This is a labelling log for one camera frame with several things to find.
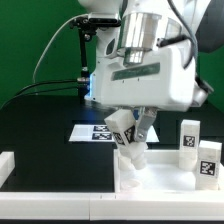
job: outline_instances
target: black table surface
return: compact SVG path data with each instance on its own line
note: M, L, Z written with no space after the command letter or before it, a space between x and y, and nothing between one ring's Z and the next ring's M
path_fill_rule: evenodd
M115 143L68 141L75 124L104 124L110 114L81 105L72 96L28 96L12 101L0 111L0 152L14 151L16 168L0 191L114 192ZM149 149L178 149L183 119L201 121L201 140L224 143L224 114L206 103L184 113L159 112L154 127L160 142L149 144Z

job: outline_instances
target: white foam piece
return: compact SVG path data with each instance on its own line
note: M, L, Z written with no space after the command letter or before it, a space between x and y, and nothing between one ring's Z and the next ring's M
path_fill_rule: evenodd
M0 188L15 168L14 152L2 152L0 155Z

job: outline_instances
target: black panel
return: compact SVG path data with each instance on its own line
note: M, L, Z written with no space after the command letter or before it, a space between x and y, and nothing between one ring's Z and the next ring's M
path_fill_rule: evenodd
M196 37L200 52L210 53L224 45L223 0L211 0Z

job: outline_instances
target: white cube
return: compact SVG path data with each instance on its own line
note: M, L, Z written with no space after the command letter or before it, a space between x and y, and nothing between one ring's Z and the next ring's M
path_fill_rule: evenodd
M197 148L200 138L200 121L183 120L181 123L179 168L194 171L197 165Z
M201 141L198 148L196 190L218 190L222 143Z

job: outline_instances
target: black cable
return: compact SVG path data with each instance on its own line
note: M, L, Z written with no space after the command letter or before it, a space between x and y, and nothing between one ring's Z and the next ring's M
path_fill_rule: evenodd
M37 93L46 93L46 92L53 92L53 91L60 91L60 90L67 90L67 89L79 89L79 88L83 88L85 86L69 86L69 87L64 87L64 88L57 88L57 89L49 89L49 90L41 90L41 91L35 91L35 92L31 92L31 93L24 93L24 94L20 94L20 95L15 95L13 98L11 98L10 100L8 100L7 102L5 102L2 107L0 108L0 110L2 110L3 108L5 108L9 103L11 103L13 100L19 98L19 97L24 97L24 96L29 96L29 95L35 95Z
M186 28L186 30L190 34L190 38L193 41L192 42L193 43L193 55L194 55L195 61L197 62L197 58L198 58L198 43L197 43L197 39L196 39L194 33L192 32L192 30L190 29L190 27L188 26L188 24L185 22L183 17L178 12L177 8L173 4L173 1L172 0L167 0L167 1L169 3L170 8L174 12L174 14L177 16L177 18L181 21L181 23L184 25L184 27Z
M18 96L22 94L23 92L27 91L28 89L37 87L37 86L42 86L42 85L52 85L52 84L63 84L63 83L77 83L77 79L68 79L68 80L52 80L52 81L44 81L44 82L38 82L29 86L24 87L21 89L19 92L15 94L15 96Z

